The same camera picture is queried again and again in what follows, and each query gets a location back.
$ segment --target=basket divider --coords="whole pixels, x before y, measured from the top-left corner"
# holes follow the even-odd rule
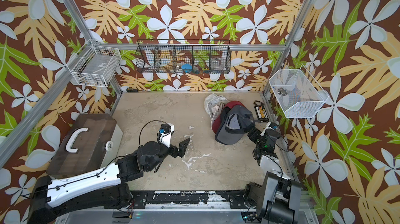
[[[192,66],[192,71],[194,70],[194,50],[193,50],[193,45],[191,47],[192,50],[192,58],[190,58],[190,64]]]
[[[212,59],[213,59],[213,53],[211,52],[211,44],[210,44],[210,46],[209,46],[209,53],[208,53],[208,56],[209,56],[209,58],[208,58],[208,67],[209,67],[209,69],[210,69],[210,71],[213,69],[213,67],[212,67]]]
[[[161,66],[160,50],[156,45],[154,49],[154,69],[156,72],[160,70],[160,66]]]

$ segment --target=aluminum frame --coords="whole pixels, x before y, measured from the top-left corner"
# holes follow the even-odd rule
[[[85,19],[79,11],[78,6],[76,5],[74,0],[63,0],[64,5],[67,10],[70,12],[71,18],[75,21],[77,28],[82,33],[86,42],[89,40],[94,40],[92,34],[90,33],[89,28],[85,23]]]
[[[264,107],[265,107],[268,119],[273,119],[274,118],[274,112],[273,112],[273,109],[271,107],[270,102],[267,100],[265,95],[263,95],[261,98],[262,98],[262,100],[264,102]],[[286,146],[286,143],[283,141],[283,138],[277,139],[276,142],[280,147],[282,147],[282,148],[284,148],[286,150],[286,152],[281,152],[281,154],[282,154],[282,158],[283,158],[284,167],[286,167],[289,170],[287,175],[289,177],[292,177],[295,181],[300,182],[299,178],[297,176],[297,173],[296,173],[296,169],[294,168],[294,165],[293,165],[292,161],[289,158],[288,147]]]
[[[36,105],[27,113],[27,115],[18,123],[14,130],[7,136],[6,141],[0,148],[0,167],[3,167],[8,159],[13,155],[22,142],[24,142],[36,126],[39,120],[42,118],[44,113],[52,105],[58,95],[68,85],[72,79],[71,72],[65,70],[58,77],[58,79],[50,86],[43,97],[39,99]]]
[[[291,29],[291,31],[289,32],[289,36],[287,37],[287,40],[285,42],[285,50],[282,52],[282,54],[280,55],[280,57],[278,58],[278,60],[275,63],[274,68],[271,71],[270,77],[272,77],[279,69],[281,69],[281,65],[284,62],[284,60],[288,57],[289,53],[290,53],[290,48],[294,42],[294,37],[296,36],[297,32],[299,31],[299,29],[301,28],[301,26],[303,25],[303,22],[308,14],[308,12],[310,11],[310,9],[313,6],[313,1],[314,0],[304,0],[304,2],[302,3],[302,6],[300,8],[300,11],[293,23],[293,27]],[[267,85],[264,88],[264,94],[267,93],[267,91],[269,91],[271,88],[271,86],[267,83]]]
[[[119,101],[121,99],[121,96],[122,96],[123,92],[122,92],[121,86],[119,85],[119,83],[117,81],[117,78],[115,78],[115,76],[113,76],[111,78],[110,85],[113,87],[113,89],[114,89],[114,91],[116,93],[115,102],[114,102],[114,104],[113,104],[113,106],[111,108],[111,111],[110,111],[110,115],[112,116],[114,114],[114,112],[115,112],[115,109],[117,109],[117,105],[118,105],[118,103],[119,103]]]
[[[158,194],[182,194],[181,191],[156,191]],[[191,191],[185,192],[185,194],[197,194],[197,193],[209,193],[215,194],[215,191]],[[277,198],[282,197],[282,194],[277,194]],[[313,202],[307,191],[302,190],[300,195],[300,211],[305,213],[307,217],[307,221],[309,224],[317,224],[318,218],[315,214],[313,208]],[[104,209],[102,207],[94,207],[88,209],[78,210],[78,212],[115,212],[119,213],[120,211],[125,212],[126,209]],[[256,208],[239,208],[239,209],[231,209],[230,202],[226,201],[225,198],[221,198],[220,200],[213,200],[208,202],[207,204],[203,204],[202,202],[199,204],[175,204],[175,203],[160,203],[160,204],[146,204],[144,209],[134,209],[135,212],[256,212]],[[68,213],[62,215],[57,218],[56,224],[63,224],[67,221],[67,218],[70,214]]]
[[[139,46],[137,43],[98,43],[103,47],[115,47],[119,50],[136,50]],[[286,45],[284,44],[230,44],[229,48],[231,51],[284,51]]]

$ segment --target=blue object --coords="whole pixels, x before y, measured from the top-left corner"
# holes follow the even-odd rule
[[[184,64],[182,65],[182,69],[185,71],[185,73],[189,74],[192,71],[192,65]]]

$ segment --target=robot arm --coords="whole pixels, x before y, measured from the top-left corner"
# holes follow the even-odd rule
[[[64,179],[39,178],[31,193],[27,224],[47,224],[68,212],[96,206],[127,207],[132,196],[126,182],[159,167],[168,155],[174,158],[185,155],[190,138],[180,142],[179,147],[171,145],[174,126],[163,125],[157,142],[149,141],[106,167]]]

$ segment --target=black wire basket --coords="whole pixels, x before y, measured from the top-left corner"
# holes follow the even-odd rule
[[[230,48],[226,40],[185,40],[182,44],[160,44],[138,40],[136,66],[140,73],[225,73],[230,71]]]

